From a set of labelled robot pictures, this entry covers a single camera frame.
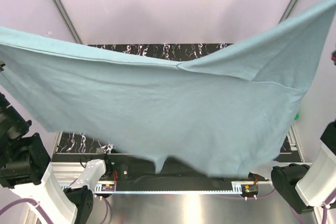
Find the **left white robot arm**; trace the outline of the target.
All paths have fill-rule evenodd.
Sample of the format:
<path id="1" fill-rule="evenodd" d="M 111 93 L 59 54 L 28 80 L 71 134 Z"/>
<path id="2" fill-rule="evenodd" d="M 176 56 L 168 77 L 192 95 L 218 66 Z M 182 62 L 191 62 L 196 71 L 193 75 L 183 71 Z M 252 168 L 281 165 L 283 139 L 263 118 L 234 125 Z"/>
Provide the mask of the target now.
<path id="1" fill-rule="evenodd" d="M 62 189 L 38 133 L 27 137 L 31 121 L 1 95 L 1 186 L 20 197 L 1 209 L 28 203 L 41 223 L 86 223 L 93 210 L 95 186 L 106 173 L 104 156 L 87 162 L 83 172 Z"/>

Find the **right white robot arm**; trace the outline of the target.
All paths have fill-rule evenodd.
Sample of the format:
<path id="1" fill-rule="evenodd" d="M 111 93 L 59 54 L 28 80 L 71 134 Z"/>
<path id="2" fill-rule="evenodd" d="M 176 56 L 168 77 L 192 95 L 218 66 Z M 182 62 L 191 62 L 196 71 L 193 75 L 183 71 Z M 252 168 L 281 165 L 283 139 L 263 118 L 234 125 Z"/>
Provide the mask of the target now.
<path id="1" fill-rule="evenodd" d="M 271 171 L 275 190 L 298 214 L 314 207 L 335 208 L 335 121 L 328 124 L 320 140 L 312 165 L 292 163 Z"/>

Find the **blue-grey t shirt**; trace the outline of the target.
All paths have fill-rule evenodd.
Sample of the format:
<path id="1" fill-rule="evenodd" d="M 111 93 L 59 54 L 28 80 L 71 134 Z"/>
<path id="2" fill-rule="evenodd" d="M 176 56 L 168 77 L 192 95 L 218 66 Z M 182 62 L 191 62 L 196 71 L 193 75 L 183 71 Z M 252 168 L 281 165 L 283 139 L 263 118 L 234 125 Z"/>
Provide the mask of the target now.
<path id="1" fill-rule="evenodd" d="M 208 176 L 279 155 L 335 16 L 323 0 L 208 56 L 169 61 L 1 28 L 1 86 L 46 130 L 80 132 Z"/>

